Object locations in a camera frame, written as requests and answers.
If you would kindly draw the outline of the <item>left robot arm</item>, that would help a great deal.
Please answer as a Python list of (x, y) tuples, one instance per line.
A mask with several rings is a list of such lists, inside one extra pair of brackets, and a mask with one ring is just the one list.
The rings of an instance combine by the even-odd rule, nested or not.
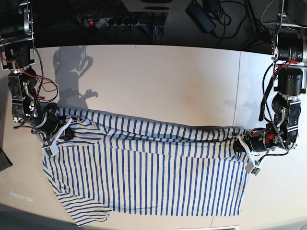
[(248, 165), (259, 169), (275, 148), (289, 152), (296, 147), (301, 113), (299, 96), (307, 92), (307, 2), (283, 0), (272, 35), (272, 70), (267, 87), (262, 88), (259, 121), (266, 127), (254, 128), (236, 136), (234, 151), (248, 156)]

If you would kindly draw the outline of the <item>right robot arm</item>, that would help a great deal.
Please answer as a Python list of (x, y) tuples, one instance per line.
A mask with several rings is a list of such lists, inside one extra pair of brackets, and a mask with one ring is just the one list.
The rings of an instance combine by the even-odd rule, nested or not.
[(47, 83), (54, 81), (38, 75), (32, 69), (39, 52), (34, 46), (33, 13), (29, 0), (6, 9), (0, 16), (0, 62), (9, 70), (8, 87), (12, 96), (12, 116), (15, 129), (30, 128), (43, 147), (58, 139), (73, 139), (68, 117), (58, 114), (53, 100), (40, 94)]

